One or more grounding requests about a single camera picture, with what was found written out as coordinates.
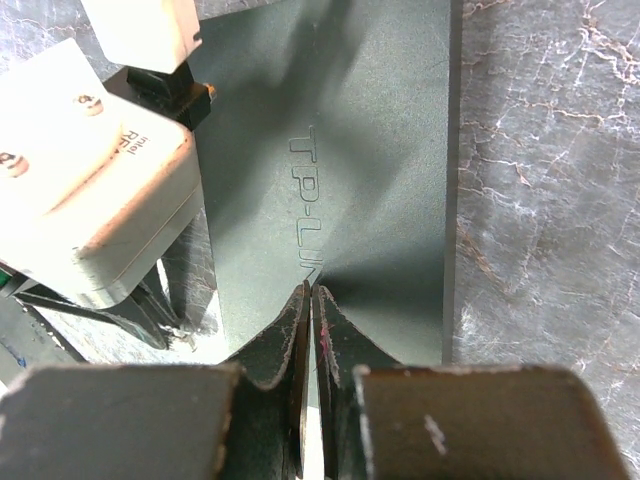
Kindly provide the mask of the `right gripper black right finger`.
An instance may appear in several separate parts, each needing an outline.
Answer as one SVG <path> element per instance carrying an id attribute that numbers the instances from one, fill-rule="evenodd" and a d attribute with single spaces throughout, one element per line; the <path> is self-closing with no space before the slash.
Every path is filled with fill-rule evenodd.
<path id="1" fill-rule="evenodd" d="M 625 479 L 593 394 L 548 365 L 409 366 L 312 291 L 329 479 Z"/>

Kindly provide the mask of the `black network switch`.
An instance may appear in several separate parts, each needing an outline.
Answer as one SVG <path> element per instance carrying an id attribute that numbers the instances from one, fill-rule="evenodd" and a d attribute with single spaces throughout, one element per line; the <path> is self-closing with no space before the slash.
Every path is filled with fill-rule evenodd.
<path id="1" fill-rule="evenodd" d="M 303 281 L 395 358 L 451 357 L 462 5 L 279 1 L 206 19 L 196 131 L 231 350 Z"/>

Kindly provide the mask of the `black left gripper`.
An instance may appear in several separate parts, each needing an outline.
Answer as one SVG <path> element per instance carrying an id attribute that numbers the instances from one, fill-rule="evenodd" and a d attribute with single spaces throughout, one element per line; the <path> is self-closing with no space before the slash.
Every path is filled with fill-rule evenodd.
<path id="1" fill-rule="evenodd" d="M 170 74 L 123 67 L 103 82 L 105 89 L 185 126 L 196 128 L 211 112 L 215 87 L 194 80 L 187 61 Z"/>

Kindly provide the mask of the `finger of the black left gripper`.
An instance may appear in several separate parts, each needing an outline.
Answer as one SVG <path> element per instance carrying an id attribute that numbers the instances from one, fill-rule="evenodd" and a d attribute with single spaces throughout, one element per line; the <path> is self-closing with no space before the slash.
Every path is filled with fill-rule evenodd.
<path id="1" fill-rule="evenodd" d="M 169 349 L 170 335 L 180 325 L 164 295 L 156 266 L 125 300 L 106 309 L 80 306 L 17 271 L 14 272 L 14 298 L 23 305 L 115 325 L 158 350 Z"/>

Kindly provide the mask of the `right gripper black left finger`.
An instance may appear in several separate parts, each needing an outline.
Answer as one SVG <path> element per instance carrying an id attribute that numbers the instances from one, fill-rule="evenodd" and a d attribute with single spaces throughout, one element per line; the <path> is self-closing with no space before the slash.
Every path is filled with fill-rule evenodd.
<path id="1" fill-rule="evenodd" d="M 226 361 L 26 371 L 1 401 L 5 479 L 295 479 L 310 287 Z"/>

